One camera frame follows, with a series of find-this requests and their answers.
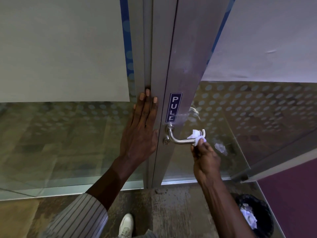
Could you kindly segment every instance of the hand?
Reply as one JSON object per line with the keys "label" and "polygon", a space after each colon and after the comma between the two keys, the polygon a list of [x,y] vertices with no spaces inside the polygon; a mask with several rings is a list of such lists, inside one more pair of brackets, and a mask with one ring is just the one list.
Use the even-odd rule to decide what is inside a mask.
{"label": "hand", "polygon": [[194,175],[200,186],[212,182],[214,179],[221,180],[220,157],[212,149],[210,144],[204,143],[203,139],[198,141],[198,145],[191,146],[194,157]]}
{"label": "hand", "polygon": [[158,107],[149,89],[141,93],[121,138],[120,156],[135,169],[156,150],[157,130],[153,130]]}

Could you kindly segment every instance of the shoe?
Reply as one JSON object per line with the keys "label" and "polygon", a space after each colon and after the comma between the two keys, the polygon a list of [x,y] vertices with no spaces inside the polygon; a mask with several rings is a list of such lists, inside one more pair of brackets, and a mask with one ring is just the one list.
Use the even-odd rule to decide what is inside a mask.
{"label": "shoe", "polygon": [[133,216],[131,214],[126,214],[120,224],[119,228],[119,238],[131,238],[134,227]]}

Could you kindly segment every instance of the trash can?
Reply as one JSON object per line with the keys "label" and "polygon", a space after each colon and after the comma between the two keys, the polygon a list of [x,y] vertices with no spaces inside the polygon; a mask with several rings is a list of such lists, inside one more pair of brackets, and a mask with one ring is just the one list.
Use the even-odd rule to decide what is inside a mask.
{"label": "trash can", "polygon": [[253,195],[242,194],[238,195],[236,198],[236,203],[239,209],[248,204],[252,208],[252,213],[255,216],[256,228],[253,232],[258,238],[269,238],[274,232],[274,223],[270,209],[265,201],[259,200]]}

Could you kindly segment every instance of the lever handle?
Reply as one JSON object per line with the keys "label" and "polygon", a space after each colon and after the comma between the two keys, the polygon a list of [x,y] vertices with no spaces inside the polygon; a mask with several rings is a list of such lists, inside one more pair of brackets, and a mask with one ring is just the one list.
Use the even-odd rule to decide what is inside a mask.
{"label": "lever handle", "polygon": [[[176,139],[173,135],[174,126],[172,124],[168,124],[166,126],[166,132],[168,133],[169,139],[175,144],[193,144],[195,143],[195,139]],[[206,131],[203,129],[201,131],[202,136],[206,137]]]}

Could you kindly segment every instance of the sleeve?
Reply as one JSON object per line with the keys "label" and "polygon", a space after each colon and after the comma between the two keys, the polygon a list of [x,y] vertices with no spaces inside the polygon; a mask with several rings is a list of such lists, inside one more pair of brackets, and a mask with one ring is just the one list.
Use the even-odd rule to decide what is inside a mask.
{"label": "sleeve", "polygon": [[98,238],[107,220],[104,206],[95,197],[83,193],[50,222],[40,237]]}

